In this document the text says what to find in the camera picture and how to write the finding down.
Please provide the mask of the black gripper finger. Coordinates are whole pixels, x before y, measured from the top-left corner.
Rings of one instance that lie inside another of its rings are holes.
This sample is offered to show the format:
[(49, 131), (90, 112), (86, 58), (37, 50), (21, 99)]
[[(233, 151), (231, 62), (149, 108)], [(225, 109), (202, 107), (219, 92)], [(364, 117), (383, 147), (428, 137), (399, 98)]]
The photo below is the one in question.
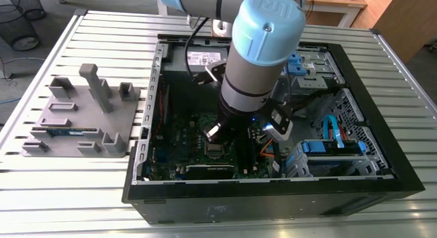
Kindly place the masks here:
[(203, 131), (205, 139), (207, 143), (222, 143), (223, 142), (223, 128), (219, 123)]

